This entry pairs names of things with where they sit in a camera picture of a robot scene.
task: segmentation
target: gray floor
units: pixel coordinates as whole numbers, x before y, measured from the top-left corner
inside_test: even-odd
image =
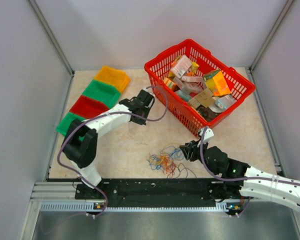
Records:
[[[41,212],[34,240],[298,240],[292,211],[274,203],[253,202],[239,218],[225,213],[107,213],[92,220],[73,212]]]

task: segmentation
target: white wall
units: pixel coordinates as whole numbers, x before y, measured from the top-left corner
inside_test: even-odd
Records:
[[[254,76],[285,172],[300,179],[300,0],[278,30]]]
[[[37,0],[75,70],[137,68],[191,38],[250,66],[286,0]]]
[[[48,166],[69,75],[25,0],[0,1],[0,240],[15,240]]]

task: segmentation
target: red plastic basket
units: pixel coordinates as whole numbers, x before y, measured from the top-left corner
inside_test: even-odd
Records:
[[[108,110],[109,108],[104,103],[81,95],[75,104],[70,108],[69,112],[85,119],[91,119]]]
[[[214,69],[221,69],[231,89],[232,96],[237,100],[235,104],[210,122],[206,121],[194,108],[190,107],[185,101],[178,97],[163,82],[163,79],[168,76],[171,63],[177,56],[183,54],[199,64],[200,67],[195,73],[197,76],[201,77]],[[255,86],[237,73],[233,67],[224,65],[221,61],[212,56],[209,50],[204,49],[192,39],[186,39],[178,45],[174,45],[163,51],[156,58],[147,62],[144,65],[144,69],[149,74],[151,85],[161,87],[165,92],[168,98],[168,109],[170,112],[195,136],[198,136],[198,130],[200,128],[205,126],[213,128],[220,123],[255,90]],[[155,96],[166,105],[165,97],[160,90],[154,88],[153,92]]]

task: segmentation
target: wooden surface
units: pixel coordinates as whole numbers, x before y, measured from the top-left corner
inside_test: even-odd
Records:
[[[235,69],[247,78],[243,67]],[[75,72],[66,113],[97,72],[97,70]],[[130,99],[136,96],[142,88],[150,85],[148,75],[143,69],[127,69],[125,72],[131,81],[120,99]],[[156,119],[164,110],[165,106],[156,100],[148,117]],[[213,132],[214,138],[209,142],[209,146],[218,146],[232,159],[246,162],[265,172],[276,173],[253,95],[250,95],[244,103],[213,128]],[[63,139],[63,136],[59,134],[50,178],[77,177],[75,173],[57,163],[56,158]],[[147,122],[142,126],[129,122],[98,140],[96,167],[103,178],[165,178],[167,175],[164,175],[161,170],[151,170],[147,161],[149,154],[159,154],[160,150],[170,143],[175,143],[174,145],[177,146],[195,139],[192,133],[169,111],[158,122]],[[64,154],[61,155],[61,161],[72,166]],[[200,161],[181,160],[177,163],[184,164],[197,177],[210,177]],[[185,176],[186,171],[182,171],[180,177]]]

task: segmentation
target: yellow bin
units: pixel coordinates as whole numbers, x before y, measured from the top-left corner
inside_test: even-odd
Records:
[[[121,94],[130,82],[124,71],[109,66],[103,66],[93,79],[114,86]]]

